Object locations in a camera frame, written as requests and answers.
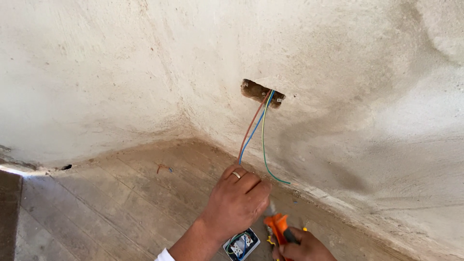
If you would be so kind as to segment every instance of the brown wire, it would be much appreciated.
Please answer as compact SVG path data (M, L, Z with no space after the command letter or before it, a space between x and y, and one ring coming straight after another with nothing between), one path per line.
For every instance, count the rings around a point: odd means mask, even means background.
M248 132L250 131L251 126L253 126L253 123L255 122L255 119L256 119L256 116L259 113L259 110L261 109L261 107L263 107L263 104L266 102L267 97L269 96L271 91L272 90L269 89L269 91L266 94L266 97L264 97L263 101L261 102L261 105L259 106L258 110L256 111L255 117L253 117L253 120L251 120L250 126L248 126L248 129L246 130L245 137L243 138L243 141L242 141L242 146L240 146L240 151L238 152L237 163L240 161L240 154L242 154L243 144L245 144L245 140L246 140L246 137L248 136Z

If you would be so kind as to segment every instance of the concrete floor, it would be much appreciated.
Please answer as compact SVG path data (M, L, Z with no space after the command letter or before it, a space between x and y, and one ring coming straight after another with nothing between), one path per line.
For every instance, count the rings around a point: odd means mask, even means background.
M183 140L25 177L15 260L153 260L192 224L234 160L200 141ZM271 196L292 225L307 227L339 261L413 260L278 185ZM247 259L271 261L262 219L252 229L261 244ZM214 260L229 259L220 250Z

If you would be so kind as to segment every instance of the small hole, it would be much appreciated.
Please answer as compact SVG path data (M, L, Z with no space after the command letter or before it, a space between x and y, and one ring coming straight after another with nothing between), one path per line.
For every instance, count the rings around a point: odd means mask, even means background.
M269 88L266 88L248 79L243 79L241 87L243 96L251 98L258 102L262 102L263 99L266 97L267 92L269 91ZM282 104L284 99L285 95L281 94L278 91L275 91L274 96L271 100L271 104L269 106L274 109L277 109L280 106L280 104Z
M69 170L70 168L72 168L72 164L68 164L68 165L62 167L61 170Z

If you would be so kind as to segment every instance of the gold ring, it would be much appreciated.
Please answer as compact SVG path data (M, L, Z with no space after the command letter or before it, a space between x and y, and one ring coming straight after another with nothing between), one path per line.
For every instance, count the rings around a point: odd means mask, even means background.
M237 173L237 172L232 172L232 174L235 174L235 176L237 176L238 179L240 179L240 175Z

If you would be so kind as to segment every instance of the plastered wall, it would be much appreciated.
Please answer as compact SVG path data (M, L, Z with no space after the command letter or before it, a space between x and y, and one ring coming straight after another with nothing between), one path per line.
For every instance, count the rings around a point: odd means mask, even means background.
M464 257L457 0L3 1L0 144L63 162L199 136L237 154L258 103L271 169L421 259ZM244 160L262 167L256 136Z

